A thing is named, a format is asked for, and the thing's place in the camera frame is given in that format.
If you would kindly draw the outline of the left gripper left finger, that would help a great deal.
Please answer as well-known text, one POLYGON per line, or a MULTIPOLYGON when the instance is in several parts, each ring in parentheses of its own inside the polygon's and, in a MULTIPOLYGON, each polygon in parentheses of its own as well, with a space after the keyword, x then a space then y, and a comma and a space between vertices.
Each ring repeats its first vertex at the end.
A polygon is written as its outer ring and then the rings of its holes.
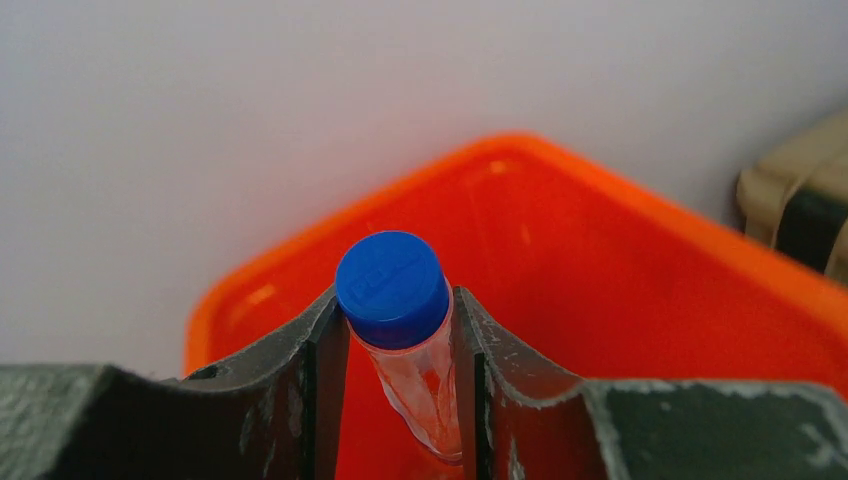
POLYGON ((5 479, 331 479, 349 330, 333 289, 183 379, 111 364, 1 368, 5 479))

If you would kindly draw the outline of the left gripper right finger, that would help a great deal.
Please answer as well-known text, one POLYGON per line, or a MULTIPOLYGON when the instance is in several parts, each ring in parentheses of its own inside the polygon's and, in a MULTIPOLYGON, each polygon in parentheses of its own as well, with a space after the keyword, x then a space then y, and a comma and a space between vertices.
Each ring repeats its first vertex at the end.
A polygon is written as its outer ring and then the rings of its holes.
POLYGON ((847 406, 806 382, 586 379, 453 291, 468 479, 843 479, 847 406))

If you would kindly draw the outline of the Pepsi bottle blue label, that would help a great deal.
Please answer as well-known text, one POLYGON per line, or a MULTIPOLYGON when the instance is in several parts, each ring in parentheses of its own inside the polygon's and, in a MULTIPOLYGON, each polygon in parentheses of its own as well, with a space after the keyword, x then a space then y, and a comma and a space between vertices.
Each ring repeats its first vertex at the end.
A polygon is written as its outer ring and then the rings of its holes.
POLYGON ((344 254, 334 286, 389 404, 433 455, 460 462, 454 295, 435 251, 405 231, 368 235, 344 254))

